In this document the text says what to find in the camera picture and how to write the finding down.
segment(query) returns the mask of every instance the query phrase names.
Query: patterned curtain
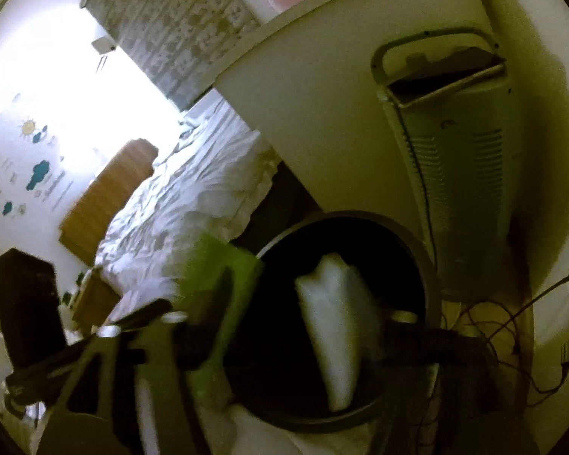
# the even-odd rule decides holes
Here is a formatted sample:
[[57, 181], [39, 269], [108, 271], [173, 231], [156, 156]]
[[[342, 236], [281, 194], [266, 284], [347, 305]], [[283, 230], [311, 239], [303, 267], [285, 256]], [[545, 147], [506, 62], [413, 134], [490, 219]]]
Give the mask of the patterned curtain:
[[150, 80], [181, 110], [203, 73], [259, 26], [242, 0], [83, 0]]

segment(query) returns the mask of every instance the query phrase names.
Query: wall-mounted device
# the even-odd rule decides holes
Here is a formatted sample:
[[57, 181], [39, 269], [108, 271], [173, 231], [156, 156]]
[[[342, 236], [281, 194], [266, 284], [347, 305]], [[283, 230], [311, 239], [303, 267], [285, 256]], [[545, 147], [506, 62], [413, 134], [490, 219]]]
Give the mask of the wall-mounted device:
[[116, 43], [110, 36], [103, 36], [103, 38], [95, 39], [91, 42], [95, 51], [99, 54], [107, 54], [116, 50]]
[[451, 300], [485, 298], [501, 279], [522, 114], [498, 48], [472, 28], [426, 31], [383, 45], [371, 62]]

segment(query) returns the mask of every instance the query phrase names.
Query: black trash can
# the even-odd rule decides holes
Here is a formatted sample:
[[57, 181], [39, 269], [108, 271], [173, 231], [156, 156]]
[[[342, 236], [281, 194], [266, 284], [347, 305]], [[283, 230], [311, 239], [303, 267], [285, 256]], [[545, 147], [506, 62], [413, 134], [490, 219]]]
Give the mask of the black trash can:
[[323, 255], [338, 253], [360, 271], [376, 304], [440, 325], [440, 289], [425, 247], [392, 220], [366, 212], [321, 215], [292, 227], [258, 255], [265, 268], [225, 358], [237, 400], [257, 417], [297, 431], [328, 433], [379, 413], [380, 381], [364, 363], [351, 406], [329, 411], [294, 281]]

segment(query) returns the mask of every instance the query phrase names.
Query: electrical cable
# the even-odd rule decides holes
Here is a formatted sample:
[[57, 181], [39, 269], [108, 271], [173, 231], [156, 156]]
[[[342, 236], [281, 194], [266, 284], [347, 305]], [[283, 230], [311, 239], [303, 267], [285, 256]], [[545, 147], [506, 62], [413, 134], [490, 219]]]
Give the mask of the electrical cable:
[[432, 401], [435, 398], [440, 396], [440, 394], [437, 394], [439, 379], [440, 379], [440, 367], [436, 373], [436, 378], [434, 379], [434, 388], [432, 389], [432, 393], [430, 394], [430, 396], [427, 400], [427, 403], [426, 403], [426, 410], [423, 412], [422, 419], [417, 424], [417, 431], [415, 432], [415, 453], [416, 453], [416, 455], [419, 453], [419, 448], [421, 448], [421, 447], [425, 448], [425, 447], [431, 447], [432, 446], [432, 445], [420, 444], [419, 438], [420, 438], [420, 434], [421, 434], [422, 430], [425, 427], [430, 426], [430, 425], [434, 424], [436, 421], [438, 421], [439, 415], [437, 414], [435, 419], [426, 423], [426, 417], [428, 416], [428, 412], [430, 410], [430, 405], [431, 405]]
[[[495, 320], [479, 320], [478, 322], [475, 322], [475, 324], [477, 324], [477, 325], [502, 325], [501, 322], [496, 322]], [[506, 330], [508, 332], [510, 332], [510, 335], [514, 338], [514, 343], [517, 343], [518, 337], [514, 333], [514, 330], [511, 330], [508, 327], [506, 327]]]
[[417, 176], [419, 176], [419, 182], [422, 185], [423, 200], [426, 205], [426, 222], [428, 223], [428, 235], [430, 237], [430, 244], [432, 246], [432, 256], [434, 257], [434, 270], [438, 273], [436, 241], [434, 239], [434, 230], [432, 228], [432, 216], [430, 210], [430, 198], [428, 195], [428, 185], [426, 185], [426, 180], [423, 177], [422, 167], [419, 164], [419, 158], [417, 157], [417, 152], [415, 152], [415, 147], [413, 145], [413, 142], [411, 141], [411, 135], [409, 135], [409, 131], [407, 130], [407, 125], [405, 125], [405, 120], [402, 117], [402, 113], [396, 106], [393, 106], [393, 109], [395, 110], [396, 116], [398, 117], [399, 123], [401, 124], [401, 128], [405, 136], [405, 141], [407, 141], [407, 148], [411, 153], [411, 157], [413, 158], [413, 163], [415, 164], [415, 168], [417, 169]]
[[520, 308], [519, 311], [517, 311], [514, 315], [512, 315], [510, 317], [510, 319], [505, 322], [501, 327], [499, 327], [493, 334], [491, 334], [489, 336], [488, 340], [491, 340], [493, 337], [495, 337], [497, 334], [499, 334], [504, 328], [506, 328], [506, 326], [511, 323], [514, 322], [514, 320], [520, 315], [522, 314], [527, 308], [531, 307], [534, 303], [536, 303], [537, 301], [539, 301], [541, 298], [543, 298], [544, 296], [546, 296], [548, 293], [550, 293], [551, 291], [555, 290], [557, 287], [560, 287], [561, 285], [565, 284], [566, 282], [569, 282], [569, 275], [566, 276], [565, 278], [562, 278], [559, 282], [556, 282], [555, 284], [551, 285], [550, 287], [548, 287], [544, 292], [538, 294], [537, 296], [535, 296], [531, 301], [529, 301], [527, 304], [525, 304], [524, 306], [522, 306], [522, 308]]
[[563, 368], [563, 374], [561, 375], [561, 381], [559, 381], [559, 384], [556, 385], [553, 388], [548, 388], [546, 390], [542, 390], [540, 387], [537, 386], [537, 384], [535, 383], [535, 380], [533, 379], [533, 376], [531, 375], [531, 373], [526, 372], [524, 369], [522, 369], [521, 367], [518, 366], [514, 366], [514, 364], [510, 364], [507, 363], [506, 361], [498, 361], [499, 364], [502, 364], [502, 366], [508, 366], [511, 367], [512, 369], [515, 369], [517, 372], [525, 375], [527, 378], [529, 378], [529, 381], [531, 382], [532, 387], [535, 389], [535, 391], [539, 394], [542, 395], [546, 395], [546, 394], [554, 394], [556, 392], [558, 392], [560, 390], [560, 388], [563, 386], [563, 383], [565, 382], [565, 380], [567, 379], [567, 369]]
[[[502, 330], [507, 330], [510, 335], [512, 335], [512, 337], [514, 338], [514, 347], [517, 348], [519, 355], [520, 355], [520, 343], [519, 343], [519, 335], [518, 335], [518, 326], [516, 323], [516, 318], [522, 314], [527, 308], [529, 308], [529, 306], [531, 306], [533, 303], [535, 303], [537, 300], [541, 299], [543, 296], [545, 296], [546, 294], [548, 294], [549, 292], [553, 291], [554, 289], [556, 289], [557, 287], [560, 287], [560, 285], [564, 284], [565, 282], [569, 281], [569, 276], [567, 276], [564, 279], [561, 279], [559, 282], [555, 283], [553, 286], [549, 287], [548, 289], [546, 289], [544, 292], [540, 293], [539, 296], [537, 296], [534, 300], [530, 301], [527, 305], [525, 305], [523, 308], [521, 308], [516, 314], [512, 314], [510, 312], [510, 310], [508, 310], [502, 303], [495, 301], [495, 300], [485, 300], [485, 301], [480, 301], [479, 303], [475, 303], [472, 304], [470, 306], [468, 306], [463, 313], [461, 313], [461, 316], [463, 316], [464, 314], [468, 315], [468, 318], [470, 319], [470, 322], [472, 325], [474, 325], [475, 328], [477, 328], [477, 330], [481, 333], [481, 336], [484, 337], [484, 339], [486, 339], [487, 344], [489, 345], [490, 349], [493, 352], [493, 355], [495, 356], [495, 358], [498, 361], [498, 364], [501, 364], [502, 366], [507, 366], [507, 367], [511, 367], [512, 369], [516, 370], [517, 372], [519, 372], [520, 374], [524, 375], [526, 378], [529, 379], [529, 382], [531, 384], [531, 386], [534, 388], [534, 390], [541, 394], [541, 395], [545, 395], [544, 398], [540, 399], [537, 402], [534, 403], [527, 403], [527, 407], [528, 408], [532, 408], [532, 407], [536, 407], [538, 405], [540, 405], [542, 402], [545, 402], [547, 399], [549, 399], [552, 395], [554, 395], [556, 392], [559, 391], [559, 389], [563, 386], [563, 383], [565, 382], [565, 380], [567, 379], [567, 374], [568, 374], [568, 369], [563, 367], [563, 374], [561, 376], [561, 381], [559, 382], [559, 384], [553, 388], [548, 388], [545, 390], [542, 390], [540, 387], [537, 386], [537, 383], [535, 382], [535, 379], [533, 378], [533, 376], [531, 375], [531, 373], [526, 372], [525, 370], [523, 370], [521, 367], [519, 366], [514, 366], [514, 364], [510, 364], [507, 361], [502, 361], [499, 359], [498, 357], [498, 353], [495, 349], [495, 346], [493, 346], [492, 340], [493, 337], [498, 334], [499, 332], [501, 332]], [[484, 320], [484, 321], [475, 321], [474, 318], [472, 317], [472, 309], [477, 305], [477, 304], [481, 304], [481, 303], [493, 303], [496, 304], [497, 306], [499, 306], [500, 308], [504, 309], [504, 311], [508, 314], [508, 316], [510, 317], [510, 319], [505, 322], [505, 323], [499, 323], [495, 320]], [[491, 334], [489, 337], [486, 336], [486, 334], [481, 330], [480, 327], [478, 327], [479, 324], [481, 323], [489, 323], [492, 325], [499, 325], [499, 328], [493, 333]], [[514, 331], [511, 330], [508, 325], [512, 323], [514, 326]]]
[[459, 320], [460, 316], [462, 315], [462, 306], [463, 306], [463, 304], [462, 304], [462, 303], [459, 303], [459, 308], [457, 309], [457, 316], [455, 317], [455, 320], [453, 320], [453, 323], [454, 323], [454, 324], [457, 323], [457, 321]]
[[477, 323], [474, 321], [474, 319], [472, 318], [472, 310], [468, 310], [468, 318], [470, 319], [470, 323], [473, 325], [474, 328], [476, 328], [479, 333], [481, 334], [481, 336], [483, 336], [483, 339], [485, 339], [485, 341], [487, 342], [487, 344], [489, 345], [489, 348], [491, 349], [491, 352], [493, 352], [493, 355], [495, 356], [496, 361], [499, 362], [499, 356], [498, 356], [498, 351], [496, 351], [495, 346], [493, 345], [493, 343], [487, 339], [487, 335], [481, 330], [480, 327], [478, 327]]
[[537, 407], [538, 405], [540, 405], [541, 403], [544, 403], [545, 401], [547, 401], [549, 398], [551, 398], [552, 395], [554, 395], [556, 392], [550, 392], [549, 394], [547, 394], [545, 397], [539, 399], [537, 402], [534, 403], [528, 403], [527, 407], [529, 409], [532, 409], [533, 407]]

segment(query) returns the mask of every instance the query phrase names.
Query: floor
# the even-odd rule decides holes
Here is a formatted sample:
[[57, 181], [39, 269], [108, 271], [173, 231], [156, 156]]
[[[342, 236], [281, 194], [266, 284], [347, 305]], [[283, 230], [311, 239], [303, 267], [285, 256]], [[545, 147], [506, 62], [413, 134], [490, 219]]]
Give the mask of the floor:
[[[526, 299], [531, 296], [526, 264], [522, 256], [511, 252], [504, 270], [504, 283], [501, 289], [491, 296], [490, 302], [477, 304], [469, 312], [464, 313], [468, 308], [467, 304], [444, 301], [441, 325], [469, 335], [490, 337], [508, 321], [510, 314], [519, 311]], [[531, 371], [533, 359], [531, 308], [510, 323], [507, 330], [497, 333], [491, 343], [500, 361], [501, 377], [509, 386], [509, 391], [505, 392], [507, 400], [510, 401], [517, 414], [522, 415], [527, 408], [530, 383], [529, 376], [520, 373], [518, 369]]]

